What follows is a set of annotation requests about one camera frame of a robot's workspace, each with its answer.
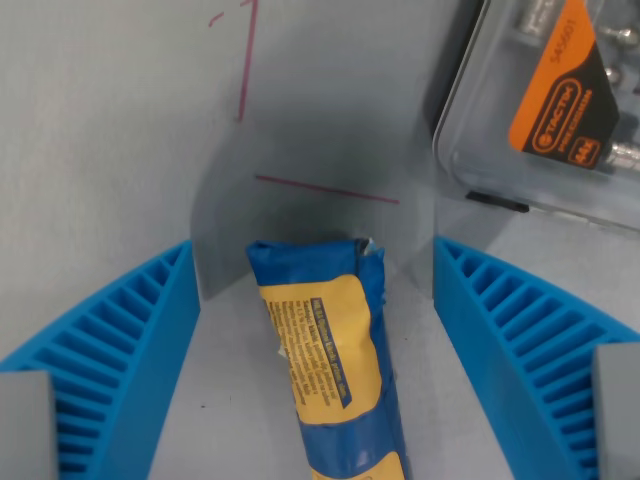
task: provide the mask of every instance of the orange label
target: orange label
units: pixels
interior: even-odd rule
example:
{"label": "orange label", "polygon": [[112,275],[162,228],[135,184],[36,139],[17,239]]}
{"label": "orange label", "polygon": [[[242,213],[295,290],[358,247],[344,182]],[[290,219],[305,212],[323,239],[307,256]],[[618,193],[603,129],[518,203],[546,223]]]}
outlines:
{"label": "orange label", "polygon": [[509,130],[522,152],[595,167],[618,109],[584,0],[566,0]]}
{"label": "orange label", "polygon": [[581,95],[582,85],[575,78],[567,78],[556,86],[533,137],[533,148],[536,152],[547,153],[556,148]]}

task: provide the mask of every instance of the blue and yellow wrapper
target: blue and yellow wrapper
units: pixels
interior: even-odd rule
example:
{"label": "blue and yellow wrapper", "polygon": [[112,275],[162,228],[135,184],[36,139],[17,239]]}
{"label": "blue and yellow wrapper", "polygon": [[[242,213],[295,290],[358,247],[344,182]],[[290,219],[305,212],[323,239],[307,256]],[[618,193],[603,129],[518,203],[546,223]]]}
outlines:
{"label": "blue and yellow wrapper", "polygon": [[257,242],[247,254],[289,360],[313,480],[409,480],[384,326],[384,250]]}

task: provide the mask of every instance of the red marker line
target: red marker line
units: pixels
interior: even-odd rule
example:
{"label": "red marker line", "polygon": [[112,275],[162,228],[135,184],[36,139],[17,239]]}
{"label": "red marker line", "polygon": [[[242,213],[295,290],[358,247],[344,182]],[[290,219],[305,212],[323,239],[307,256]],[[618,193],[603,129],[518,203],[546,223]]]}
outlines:
{"label": "red marker line", "polygon": [[349,190],[342,190],[340,188],[329,188],[321,185],[313,185],[311,183],[296,182],[295,180],[287,180],[285,178],[269,177],[267,175],[256,175],[256,180],[262,180],[265,182],[278,183],[280,185],[288,185],[290,187],[306,188],[307,190],[313,190],[315,192],[324,193],[336,193],[338,195],[344,195],[345,197],[355,197],[363,200],[372,200],[376,202],[392,203],[399,205],[399,200],[393,198],[379,197],[377,195],[367,195],[366,193],[351,192]]}
{"label": "red marker line", "polygon": [[244,108],[247,104],[247,92],[249,91],[249,71],[251,70],[251,59],[253,57],[253,41],[256,37],[256,21],[258,20],[258,0],[245,0],[240,6],[253,4],[251,6],[251,21],[249,23],[249,39],[247,40],[247,52],[244,57],[244,73],[242,74],[242,87],[240,89],[240,105],[238,107],[238,123],[244,119]]}
{"label": "red marker line", "polygon": [[222,18],[222,16],[223,16],[223,15],[224,15],[224,12],[219,13],[218,15],[216,15],[215,17],[213,17],[213,18],[211,19],[211,21],[209,22],[209,28],[213,27],[213,23],[214,23],[216,20],[218,20],[218,19]]}

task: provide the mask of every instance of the gray surface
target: gray surface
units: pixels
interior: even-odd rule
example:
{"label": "gray surface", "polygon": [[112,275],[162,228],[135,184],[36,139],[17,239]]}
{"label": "gray surface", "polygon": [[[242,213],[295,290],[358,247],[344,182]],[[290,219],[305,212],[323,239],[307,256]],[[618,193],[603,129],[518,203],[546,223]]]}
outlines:
{"label": "gray surface", "polygon": [[602,480],[640,478],[640,343],[603,345],[593,359]]}
{"label": "gray surface", "polygon": [[[441,86],[439,57],[468,3],[265,0],[241,126],[250,7],[238,3],[2,3],[0,356],[192,235],[205,301],[151,478],[308,478],[242,249],[259,237],[372,236],[388,247],[386,316],[416,479],[510,478],[430,294],[422,96]],[[253,183],[255,173],[400,205]],[[636,238],[455,201],[438,211],[441,231],[638,326]]]}
{"label": "gray surface", "polygon": [[58,478],[53,394],[45,372],[0,374],[0,478]]}

